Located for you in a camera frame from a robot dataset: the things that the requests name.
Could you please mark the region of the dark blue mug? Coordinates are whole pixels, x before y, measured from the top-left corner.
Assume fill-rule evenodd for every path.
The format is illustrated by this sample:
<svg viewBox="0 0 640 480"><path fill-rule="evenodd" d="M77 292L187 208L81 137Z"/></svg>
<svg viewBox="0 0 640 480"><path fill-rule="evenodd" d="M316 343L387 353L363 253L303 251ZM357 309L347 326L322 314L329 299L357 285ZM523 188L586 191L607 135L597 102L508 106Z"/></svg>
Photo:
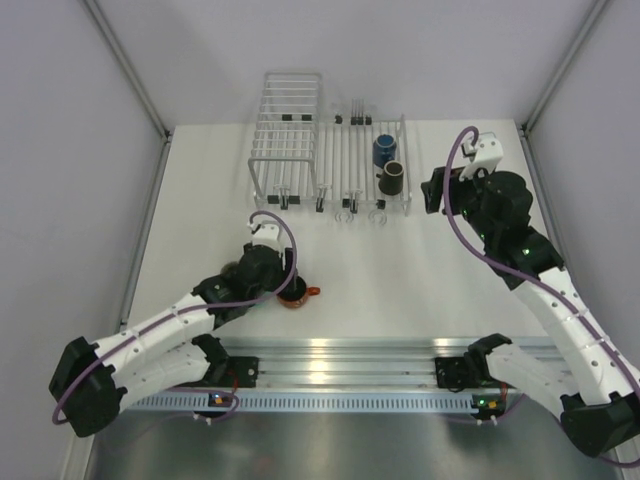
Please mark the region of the dark blue mug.
<svg viewBox="0 0 640 480"><path fill-rule="evenodd" d="M372 162L373 164L383 169L384 166L395 159L396 154L396 140L395 137L390 134L378 135L372 144Z"/></svg>

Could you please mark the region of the aluminium rail frame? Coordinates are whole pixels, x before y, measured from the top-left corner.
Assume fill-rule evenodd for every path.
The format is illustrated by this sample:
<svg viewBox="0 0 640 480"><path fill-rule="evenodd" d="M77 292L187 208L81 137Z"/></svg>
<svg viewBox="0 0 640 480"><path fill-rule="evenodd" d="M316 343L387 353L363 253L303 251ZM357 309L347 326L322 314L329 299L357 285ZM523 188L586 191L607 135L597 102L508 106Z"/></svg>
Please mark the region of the aluminium rail frame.
<svg viewBox="0 0 640 480"><path fill-rule="evenodd" d="M458 338L223 337L232 356L258 359L257 391L436 392L435 359L459 357Z"/></svg>

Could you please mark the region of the brown mug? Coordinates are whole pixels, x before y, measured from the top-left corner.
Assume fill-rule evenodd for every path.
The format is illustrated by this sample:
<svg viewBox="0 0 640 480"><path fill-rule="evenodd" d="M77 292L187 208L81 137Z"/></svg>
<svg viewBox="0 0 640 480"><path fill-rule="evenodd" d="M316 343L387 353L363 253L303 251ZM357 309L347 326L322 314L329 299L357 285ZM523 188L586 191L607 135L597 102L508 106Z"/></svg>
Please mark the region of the brown mug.
<svg viewBox="0 0 640 480"><path fill-rule="evenodd" d="M377 174L379 190L384 195L399 195L403 191L404 174L405 169L400 162L388 161Z"/></svg>

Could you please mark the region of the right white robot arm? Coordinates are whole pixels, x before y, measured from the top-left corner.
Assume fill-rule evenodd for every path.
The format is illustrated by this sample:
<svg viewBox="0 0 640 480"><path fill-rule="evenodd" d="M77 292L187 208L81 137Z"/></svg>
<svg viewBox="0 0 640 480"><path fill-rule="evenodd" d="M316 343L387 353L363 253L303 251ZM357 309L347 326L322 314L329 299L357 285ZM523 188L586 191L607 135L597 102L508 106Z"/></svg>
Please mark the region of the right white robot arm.
<svg viewBox="0 0 640 480"><path fill-rule="evenodd" d="M533 195L509 171L436 168L422 183L427 213L461 216L478 235L487 263L534 315L568 370L555 370L502 334L464 354L478 385L506 383L547 410L584 455L598 457L639 435L639 371L615 348L580 300L564 261L530 224Z"/></svg>

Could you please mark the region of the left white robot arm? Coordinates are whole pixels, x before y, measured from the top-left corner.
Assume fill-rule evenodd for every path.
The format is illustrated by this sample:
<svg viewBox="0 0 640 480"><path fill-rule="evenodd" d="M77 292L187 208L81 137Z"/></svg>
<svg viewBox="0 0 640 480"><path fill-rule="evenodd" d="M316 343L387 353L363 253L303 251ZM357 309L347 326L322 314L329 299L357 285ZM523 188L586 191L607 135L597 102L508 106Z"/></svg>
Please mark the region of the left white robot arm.
<svg viewBox="0 0 640 480"><path fill-rule="evenodd" d="M159 314L111 336L79 336L61 352L48 385L54 425L92 436L129 406L185 384L220 384L229 355L213 333L273 298L306 294L298 249L250 242L240 259L200 281Z"/></svg>

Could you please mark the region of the grey-green small cup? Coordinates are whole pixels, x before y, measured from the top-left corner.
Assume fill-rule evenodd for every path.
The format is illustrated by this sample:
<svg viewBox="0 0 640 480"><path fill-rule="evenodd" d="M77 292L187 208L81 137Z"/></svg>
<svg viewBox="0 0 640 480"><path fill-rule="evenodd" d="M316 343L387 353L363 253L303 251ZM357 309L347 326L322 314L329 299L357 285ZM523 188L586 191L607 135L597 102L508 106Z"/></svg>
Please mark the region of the grey-green small cup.
<svg viewBox="0 0 640 480"><path fill-rule="evenodd" d="M229 262L222 267L220 275L226 279L233 279L237 277L239 263L236 261Z"/></svg>

